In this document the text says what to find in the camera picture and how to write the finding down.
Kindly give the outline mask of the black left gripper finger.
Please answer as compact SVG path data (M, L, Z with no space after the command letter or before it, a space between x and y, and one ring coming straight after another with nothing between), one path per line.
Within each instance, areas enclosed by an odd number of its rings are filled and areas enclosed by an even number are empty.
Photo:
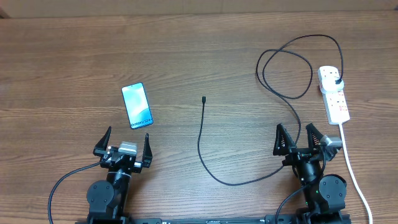
M108 142L111 136L111 127L109 126L105 135L98 141L93 149L93 154L95 156L103 157L107 154Z
M152 163L153 155L149 144L149 134L147 133L144 140L144 150L142 155L142 166L149 168Z

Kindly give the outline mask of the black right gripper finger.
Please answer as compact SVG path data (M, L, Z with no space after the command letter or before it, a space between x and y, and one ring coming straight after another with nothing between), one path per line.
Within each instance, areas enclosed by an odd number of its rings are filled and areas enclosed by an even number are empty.
M324 135L319 132L313 123L306 125L305 128L307 130L308 147L310 149L315 149L319 145L320 140L324 137Z
M296 149L296 143L294 143L290 134L284 128L282 123L276 127L276 138L274 143L274 156L285 156L293 152Z

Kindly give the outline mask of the blue Galaxy smartphone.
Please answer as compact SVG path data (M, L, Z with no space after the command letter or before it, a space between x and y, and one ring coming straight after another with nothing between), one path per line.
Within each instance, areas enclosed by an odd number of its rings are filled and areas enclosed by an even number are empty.
M142 82L121 88L131 129L151 125L154 120Z

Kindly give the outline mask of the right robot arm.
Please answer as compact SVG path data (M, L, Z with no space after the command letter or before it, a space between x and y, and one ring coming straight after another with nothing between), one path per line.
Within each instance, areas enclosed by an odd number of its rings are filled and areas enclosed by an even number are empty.
M267 221L296 224L347 224L349 215L342 214L345 208L347 183L336 174L325 175L326 163L330 162L343 146L339 137L323 135L312 123L306 126L308 146L298 148L282 124L276 127L273 155L284 156L284 167L291 166L297 173L300 188L279 205L274 216ZM281 215L282 207L295 195L303 193L306 207L294 214Z

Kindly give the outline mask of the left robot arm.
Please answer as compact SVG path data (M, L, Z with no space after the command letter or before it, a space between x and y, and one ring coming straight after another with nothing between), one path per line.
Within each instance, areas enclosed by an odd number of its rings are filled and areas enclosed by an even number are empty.
M93 154L100 157L99 165L108 170L106 179L90 185L86 199L89 203L88 223L134 223L124 211L133 173L141 173L152 162L149 135L144 138L142 159L137 159L137 144L123 141L118 147L108 146L111 128L98 141Z

